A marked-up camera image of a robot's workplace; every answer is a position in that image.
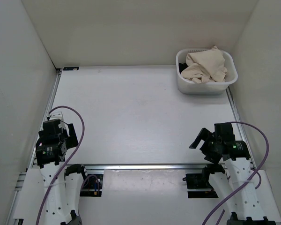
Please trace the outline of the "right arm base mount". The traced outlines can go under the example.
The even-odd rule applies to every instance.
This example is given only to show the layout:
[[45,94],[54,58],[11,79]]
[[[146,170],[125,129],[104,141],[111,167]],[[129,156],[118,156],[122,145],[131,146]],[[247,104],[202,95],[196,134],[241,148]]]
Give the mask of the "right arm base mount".
[[201,173],[187,173],[182,181],[186,182],[189,199],[218,198],[214,188],[208,179],[211,174],[210,169],[203,168]]

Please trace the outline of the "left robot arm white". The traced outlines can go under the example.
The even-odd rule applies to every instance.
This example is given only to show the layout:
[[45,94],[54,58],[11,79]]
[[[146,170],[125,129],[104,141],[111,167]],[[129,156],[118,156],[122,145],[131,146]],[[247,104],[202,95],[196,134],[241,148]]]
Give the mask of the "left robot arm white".
[[89,182],[82,164],[67,166],[66,153],[77,147],[73,124],[45,121],[36,144],[36,168],[26,173],[14,218],[24,225],[80,225],[81,188]]

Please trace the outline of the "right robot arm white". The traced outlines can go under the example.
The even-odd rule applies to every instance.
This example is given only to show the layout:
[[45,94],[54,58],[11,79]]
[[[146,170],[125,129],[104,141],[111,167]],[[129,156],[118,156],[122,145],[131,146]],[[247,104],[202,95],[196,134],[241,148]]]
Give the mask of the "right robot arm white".
[[268,219],[263,211],[252,182],[268,157],[268,138],[259,128],[256,129],[265,140],[266,151],[260,164],[252,169],[248,146],[245,141],[236,140],[233,124],[232,121],[216,123],[214,132],[202,128],[189,147],[195,149],[201,141],[204,142],[200,151],[210,163],[202,169],[201,183],[212,187],[220,199],[202,223],[207,224],[211,216],[223,207],[230,213],[228,225],[275,225],[276,222]]

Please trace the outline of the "beige trousers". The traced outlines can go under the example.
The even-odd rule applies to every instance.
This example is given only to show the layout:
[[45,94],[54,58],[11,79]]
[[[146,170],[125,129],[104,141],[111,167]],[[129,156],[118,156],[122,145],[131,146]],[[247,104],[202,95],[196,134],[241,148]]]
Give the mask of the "beige trousers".
[[225,59],[216,46],[210,50],[188,53],[185,59],[187,68],[181,72],[184,79],[197,84],[225,82]]

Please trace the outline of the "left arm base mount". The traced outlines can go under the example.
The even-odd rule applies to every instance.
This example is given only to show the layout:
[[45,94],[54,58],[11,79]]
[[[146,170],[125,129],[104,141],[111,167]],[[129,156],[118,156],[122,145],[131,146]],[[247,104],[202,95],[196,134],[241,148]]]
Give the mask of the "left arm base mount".
[[89,171],[86,181],[83,182],[80,197],[101,197],[103,193],[104,172]]

